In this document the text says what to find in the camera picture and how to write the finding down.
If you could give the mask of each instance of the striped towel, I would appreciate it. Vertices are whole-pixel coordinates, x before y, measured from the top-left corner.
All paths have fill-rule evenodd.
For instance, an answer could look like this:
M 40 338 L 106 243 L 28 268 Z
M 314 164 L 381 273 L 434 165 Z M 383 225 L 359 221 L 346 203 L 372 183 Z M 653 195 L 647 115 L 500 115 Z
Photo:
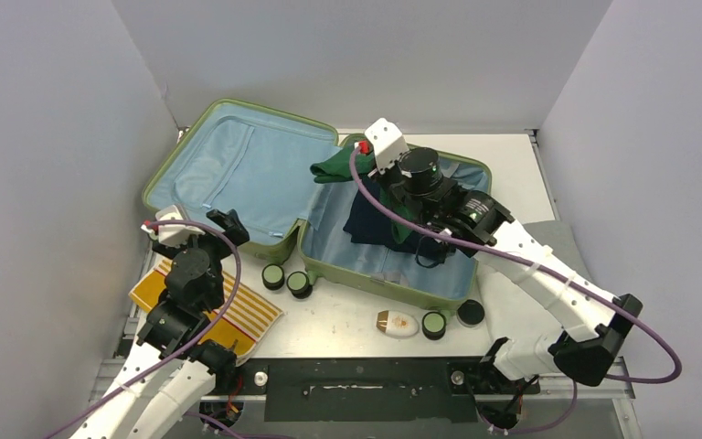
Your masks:
M 131 290 L 129 296 L 144 312 L 149 312 L 157 304 L 157 299 L 165 289 L 165 276 L 171 271 L 171 260 L 157 255 L 152 269 Z M 222 272 L 225 278 L 225 301 L 229 299 L 234 276 Z M 257 343 L 283 314 L 276 305 L 241 284 L 227 313 L 203 338 L 211 338 L 220 345 L 235 347 L 238 365 L 243 364 L 253 353 Z M 211 319 L 217 311 L 207 313 Z

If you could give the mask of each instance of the screw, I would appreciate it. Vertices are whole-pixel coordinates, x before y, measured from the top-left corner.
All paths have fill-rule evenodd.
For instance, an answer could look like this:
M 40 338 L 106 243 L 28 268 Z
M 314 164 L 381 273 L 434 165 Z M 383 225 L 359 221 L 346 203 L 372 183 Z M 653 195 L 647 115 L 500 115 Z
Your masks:
M 464 372 L 456 370 L 451 374 L 451 382 L 457 386 L 464 384 Z
M 254 384 L 262 387 L 268 382 L 268 374 L 265 372 L 257 372 L 254 374 Z

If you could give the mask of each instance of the green cloth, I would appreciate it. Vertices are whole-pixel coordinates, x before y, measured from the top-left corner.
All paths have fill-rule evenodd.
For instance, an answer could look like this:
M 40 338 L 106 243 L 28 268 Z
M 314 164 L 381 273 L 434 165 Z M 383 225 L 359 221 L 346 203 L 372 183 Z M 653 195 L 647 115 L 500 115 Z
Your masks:
M 324 183 L 343 183 L 345 181 L 353 180 L 351 177 L 351 169 L 348 167 L 348 160 L 351 158 L 352 152 L 354 152 L 354 147 L 352 145 L 345 146 L 341 148 L 337 154 L 329 157 L 324 162 L 312 164 L 311 174 L 314 175 L 314 182 L 322 185 Z M 374 155 L 360 154 L 356 156 L 356 171 L 360 176 L 369 174 L 374 167 Z M 405 208 L 403 204 L 390 198 L 385 190 L 380 191 L 380 198 L 378 201 L 380 201 L 380 204 L 393 210 L 394 213 L 400 215 L 405 220 L 414 220 L 414 216 L 410 213 L 410 211 Z M 391 233 L 394 235 L 394 241 L 397 244 L 401 244 L 412 233 L 412 230 L 391 221 Z

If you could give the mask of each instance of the gray wall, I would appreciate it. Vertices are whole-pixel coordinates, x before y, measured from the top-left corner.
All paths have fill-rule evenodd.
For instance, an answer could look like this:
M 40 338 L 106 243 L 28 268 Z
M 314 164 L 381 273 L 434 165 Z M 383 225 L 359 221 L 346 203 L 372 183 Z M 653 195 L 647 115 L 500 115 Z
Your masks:
M 181 124 L 236 97 L 344 127 L 540 126 L 610 0 L 113 0 Z
M 637 294 L 685 363 L 636 386 L 645 436 L 702 437 L 702 2 L 615 0 L 539 141 L 591 273 Z M 634 332 L 631 372 L 668 372 Z
M 0 2 L 0 439 L 87 406 L 174 131 L 108 0 Z

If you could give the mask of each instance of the open suitcase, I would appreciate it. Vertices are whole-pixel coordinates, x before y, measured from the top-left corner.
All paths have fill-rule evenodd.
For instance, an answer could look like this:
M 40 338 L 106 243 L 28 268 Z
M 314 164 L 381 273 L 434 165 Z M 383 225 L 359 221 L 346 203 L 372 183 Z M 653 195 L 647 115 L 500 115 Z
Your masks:
M 343 145 L 364 138 L 349 135 Z M 456 309 L 472 291 L 476 263 L 460 252 L 424 268 L 413 254 L 354 244 L 343 231 L 356 183 L 314 183 L 309 167 L 338 151 L 337 131 L 286 112 L 234 100 L 211 104 L 143 193 L 157 211 L 184 206 L 192 220 L 235 209 L 250 232 L 241 250 L 282 263 L 298 248 L 313 284 L 318 277 L 425 309 Z M 440 153 L 447 177 L 488 191 L 480 162 Z

